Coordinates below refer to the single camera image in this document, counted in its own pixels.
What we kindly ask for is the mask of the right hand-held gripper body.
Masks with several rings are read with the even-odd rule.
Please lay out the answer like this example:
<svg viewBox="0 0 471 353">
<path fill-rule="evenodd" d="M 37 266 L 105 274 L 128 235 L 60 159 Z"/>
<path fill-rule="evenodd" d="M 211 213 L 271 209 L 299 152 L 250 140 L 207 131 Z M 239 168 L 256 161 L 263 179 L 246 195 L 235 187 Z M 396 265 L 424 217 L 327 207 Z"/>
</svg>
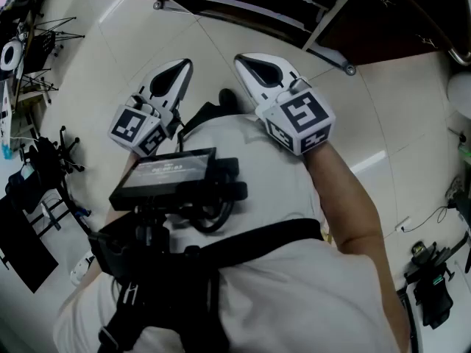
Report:
<svg viewBox="0 0 471 353">
<path fill-rule="evenodd" d="M 330 105 L 303 77 L 260 103 L 255 114 L 268 135 L 296 156 L 328 140 L 336 122 Z"/>
</svg>

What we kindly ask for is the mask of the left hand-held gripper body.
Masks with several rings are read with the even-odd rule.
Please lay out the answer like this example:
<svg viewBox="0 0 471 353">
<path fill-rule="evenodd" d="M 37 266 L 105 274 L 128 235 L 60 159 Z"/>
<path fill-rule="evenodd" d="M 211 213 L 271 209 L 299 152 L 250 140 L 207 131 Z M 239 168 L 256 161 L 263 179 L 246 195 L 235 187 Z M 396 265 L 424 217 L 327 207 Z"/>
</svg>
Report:
<svg viewBox="0 0 471 353">
<path fill-rule="evenodd" d="M 177 108 L 169 109 L 168 102 L 163 106 L 152 104 L 134 93 L 118 106 L 108 136 L 139 157 L 149 157 L 156 154 L 162 142 L 174 137 L 179 125 Z"/>
</svg>

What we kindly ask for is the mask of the metal shelf rack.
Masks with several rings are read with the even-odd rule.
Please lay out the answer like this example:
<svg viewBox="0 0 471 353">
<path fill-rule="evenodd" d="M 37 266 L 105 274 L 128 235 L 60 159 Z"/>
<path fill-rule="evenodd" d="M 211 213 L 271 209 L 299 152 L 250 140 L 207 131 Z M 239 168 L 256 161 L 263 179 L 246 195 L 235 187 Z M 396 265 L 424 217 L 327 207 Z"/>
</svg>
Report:
<svg viewBox="0 0 471 353">
<path fill-rule="evenodd" d="M 156 9 L 215 18 L 270 35 L 353 75 L 357 67 L 338 51 L 317 43 L 321 31 L 348 0 L 153 0 Z M 471 0 L 452 0 L 443 18 L 448 54 L 471 67 Z"/>
</svg>

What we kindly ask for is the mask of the person's right forearm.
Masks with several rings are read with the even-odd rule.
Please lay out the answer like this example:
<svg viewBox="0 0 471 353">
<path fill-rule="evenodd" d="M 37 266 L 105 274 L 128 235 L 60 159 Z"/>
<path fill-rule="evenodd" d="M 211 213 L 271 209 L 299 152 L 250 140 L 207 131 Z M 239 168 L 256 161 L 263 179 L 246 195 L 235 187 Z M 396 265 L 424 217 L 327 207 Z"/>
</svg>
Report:
<svg viewBox="0 0 471 353">
<path fill-rule="evenodd" d="M 338 152 L 323 143 L 305 155 L 305 162 L 339 251 L 384 258 L 378 211 Z"/>
</svg>

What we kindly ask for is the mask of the person's left forearm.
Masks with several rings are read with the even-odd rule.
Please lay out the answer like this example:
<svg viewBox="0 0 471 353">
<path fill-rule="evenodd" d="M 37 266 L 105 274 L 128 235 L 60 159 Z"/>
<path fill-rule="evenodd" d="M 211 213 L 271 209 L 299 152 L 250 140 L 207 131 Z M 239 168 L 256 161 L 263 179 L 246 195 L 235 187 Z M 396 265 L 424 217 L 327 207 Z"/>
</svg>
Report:
<svg viewBox="0 0 471 353">
<path fill-rule="evenodd" d="M 127 159 L 127 162 L 125 164 L 125 167 L 124 167 L 124 170 L 122 172 L 122 175 L 121 175 L 121 180 L 127 175 L 127 173 L 130 171 L 131 167 L 134 166 L 134 164 L 140 160 L 140 156 L 134 152 L 131 152 L 128 159 Z"/>
</svg>

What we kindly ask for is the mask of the brown pocket organizer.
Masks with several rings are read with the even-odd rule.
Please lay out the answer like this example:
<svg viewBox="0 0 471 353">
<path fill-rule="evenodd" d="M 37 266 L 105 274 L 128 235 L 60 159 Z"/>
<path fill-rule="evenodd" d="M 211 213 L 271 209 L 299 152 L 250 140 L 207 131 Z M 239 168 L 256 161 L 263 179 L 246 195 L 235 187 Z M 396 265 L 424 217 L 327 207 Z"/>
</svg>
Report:
<svg viewBox="0 0 471 353">
<path fill-rule="evenodd" d="M 443 18 L 452 0 L 348 0 L 317 43 L 355 66 L 449 51 Z"/>
</svg>

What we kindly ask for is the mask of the person's black shoe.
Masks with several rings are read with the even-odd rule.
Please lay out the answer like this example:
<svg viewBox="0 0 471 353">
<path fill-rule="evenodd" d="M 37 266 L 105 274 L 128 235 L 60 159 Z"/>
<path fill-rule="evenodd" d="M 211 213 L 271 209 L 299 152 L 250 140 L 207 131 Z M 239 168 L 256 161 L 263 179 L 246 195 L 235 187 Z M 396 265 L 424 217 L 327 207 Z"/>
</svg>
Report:
<svg viewBox="0 0 471 353">
<path fill-rule="evenodd" d="M 219 106 L 223 112 L 228 115 L 237 115 L 240 113 L 237 96 L 231 89 L 224 88 L 219 92 Z"/>
</svg>

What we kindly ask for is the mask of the black chest-mounted monitor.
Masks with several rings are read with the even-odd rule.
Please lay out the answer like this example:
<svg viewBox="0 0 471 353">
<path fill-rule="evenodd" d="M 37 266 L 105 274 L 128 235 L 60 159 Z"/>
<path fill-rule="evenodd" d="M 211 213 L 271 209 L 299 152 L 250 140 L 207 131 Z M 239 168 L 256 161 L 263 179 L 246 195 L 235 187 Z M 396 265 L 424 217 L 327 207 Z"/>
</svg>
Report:
<svg viewBox="0 0 471 353">
<path fill-rule="evenodd" d="M 215 147 L 141 158 L 109 201 L 120 211 L 151 206 L 169 210 L 215 207 L 248 197 L 247 184 L 238 175 L 238 159 L 218 158 Z"/>
</svg>

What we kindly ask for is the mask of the black office chair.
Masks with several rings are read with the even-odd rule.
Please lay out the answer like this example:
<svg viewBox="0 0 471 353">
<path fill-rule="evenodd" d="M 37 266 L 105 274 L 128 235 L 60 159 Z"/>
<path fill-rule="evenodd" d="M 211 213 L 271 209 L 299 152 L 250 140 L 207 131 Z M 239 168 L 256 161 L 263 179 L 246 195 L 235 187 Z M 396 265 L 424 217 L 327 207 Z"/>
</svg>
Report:
<svg viewBox="0 0 471 353">
<path fill-rule="evenodd" d="M 66 145 L 65 131 L 66 127 L 62 125 L 59 142 L 51 142 L 48 138 L 40 136 L 23 156 L 26 164 L 31 165 L 33 169 L 21 182 L 25 192 L 21 197 L 21 209 L 29 214 L 34 212 L 50 190 L 56 190 L 67 205 L 72 203 L 65 178 L 74 171 L 83 172 L 85 166 L 79 165 L 71 158 L 71 152 L 80 143 L 80 139 L 75 137 Z"/>
</svg>

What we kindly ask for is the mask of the black tripod stand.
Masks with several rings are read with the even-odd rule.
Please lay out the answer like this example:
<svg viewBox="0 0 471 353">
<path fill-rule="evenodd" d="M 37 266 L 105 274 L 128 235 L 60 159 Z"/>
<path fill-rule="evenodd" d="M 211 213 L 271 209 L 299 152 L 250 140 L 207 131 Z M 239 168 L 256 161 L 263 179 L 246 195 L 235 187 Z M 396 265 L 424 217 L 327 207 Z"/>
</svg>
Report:
<svg viewBox="0 0 471 353">
<path fill-rule="evenodd" d="M 36 72 L 24 74 L 19 82 L 19 93 L 58 91 L 58 87 L 48 80 L 45 76 L 50 72 L 50 68 L 43 68 Z"/>
<path fill-rule="evenodd" d="M 74 39 L 83 39 L 84 35 L 79 35 L 71 32 L 65 32 L 60 30 L 60 28 L 66 24 L 69 24 L 72 21 L 77 20 L 77 17 L 68 17 L 68 18 L 59 18 L 56 20 L 45 21 L 39 24 L 35 24 L 33 29 L 35 31 L 35 36 L 45 36 L 45 35 L 54 35 L 57 42 L 63 42 L 67 40 Z"/>
</svg>

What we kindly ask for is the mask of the black chest harness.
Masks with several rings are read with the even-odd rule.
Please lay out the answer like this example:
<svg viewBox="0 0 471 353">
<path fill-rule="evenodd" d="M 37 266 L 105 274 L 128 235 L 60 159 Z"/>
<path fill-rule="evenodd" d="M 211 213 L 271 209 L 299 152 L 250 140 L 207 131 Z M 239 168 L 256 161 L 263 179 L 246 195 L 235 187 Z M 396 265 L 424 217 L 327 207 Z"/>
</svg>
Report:
<svg viewBox="0 0 471 353">
<path fill-rule="evenodd" d="M 220 271 L 294 241 L 321 238 L 318 221 L 301 218 L 172 253 L 169 230 L 159 221 L 122 216 L 89 236 L 96 262 L 121 286 L 117 310 L 99 330 L 98 353 L 133 350 L 147 327 L 176 332 L 185 353 L 227 353 Z"/>
</svg>

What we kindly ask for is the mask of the white round device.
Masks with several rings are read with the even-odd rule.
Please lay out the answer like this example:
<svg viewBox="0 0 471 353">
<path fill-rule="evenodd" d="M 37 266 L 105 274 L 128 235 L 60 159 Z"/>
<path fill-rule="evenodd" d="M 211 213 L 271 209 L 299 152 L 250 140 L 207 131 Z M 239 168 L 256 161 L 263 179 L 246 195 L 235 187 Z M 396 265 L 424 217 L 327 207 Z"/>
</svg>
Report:
<svg viewBox="0 0 471 353">
<path fill-rule="evenodd" d="M 24 44 L 18 39 L 7 42 L 0 55 L 0 69 L 3 71 L 13 71 L 24 58 Z"/>
</svg>

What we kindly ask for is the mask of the white rounded object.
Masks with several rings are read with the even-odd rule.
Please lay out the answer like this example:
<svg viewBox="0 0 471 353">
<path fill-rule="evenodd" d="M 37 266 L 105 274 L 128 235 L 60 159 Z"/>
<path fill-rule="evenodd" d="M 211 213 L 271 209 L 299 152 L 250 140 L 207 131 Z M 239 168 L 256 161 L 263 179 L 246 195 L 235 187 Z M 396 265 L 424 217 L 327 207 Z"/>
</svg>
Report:
<svg viewBox="0 0 471 353">
<path fill-rule="evenodd" d="M 91 250 L 88 250 L 85 255 L 78 261 L 78 263 L 74 266 L 70 273 L 71 283 L 77 287 L 83 277 L 88 272 L 91 263 L 94 261 L 95 255 Z"/>
</svg>

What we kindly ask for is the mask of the black desk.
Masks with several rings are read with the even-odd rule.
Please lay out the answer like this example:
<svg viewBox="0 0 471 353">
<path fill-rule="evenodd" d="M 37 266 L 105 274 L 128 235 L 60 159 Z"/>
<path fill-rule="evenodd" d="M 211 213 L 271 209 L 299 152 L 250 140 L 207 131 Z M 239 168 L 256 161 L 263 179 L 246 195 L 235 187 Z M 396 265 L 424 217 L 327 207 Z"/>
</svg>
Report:
<svg viewBox="0 0 471 353">
<path fill-rule="evenodd" d="M 24 284 L 35 293 L 58 267 L 22 211 L 0 199 L 0 249 Z"/>
</svg>

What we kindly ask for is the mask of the black equipment bag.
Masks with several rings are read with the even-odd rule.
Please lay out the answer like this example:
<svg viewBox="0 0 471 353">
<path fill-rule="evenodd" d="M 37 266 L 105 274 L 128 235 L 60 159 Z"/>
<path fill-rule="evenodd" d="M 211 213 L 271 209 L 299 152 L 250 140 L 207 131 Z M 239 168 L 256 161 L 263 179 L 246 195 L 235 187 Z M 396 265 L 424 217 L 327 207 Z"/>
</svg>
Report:
<svg viewBox="0 0 471 353">
<path fill-rule="evenodd" d="M 411 248 L 411 264 L 404 273 L 413 289 L 416 305 L 422 307 L 422 324 L 432 329 L 440 327 L 450 316 L 453 300 L 447 291 L 447 281 L 455 275 L 447 267 L 451 249 L 438 249 L 437 243 L 426 246 L 421 240 Z"/>
</svg>

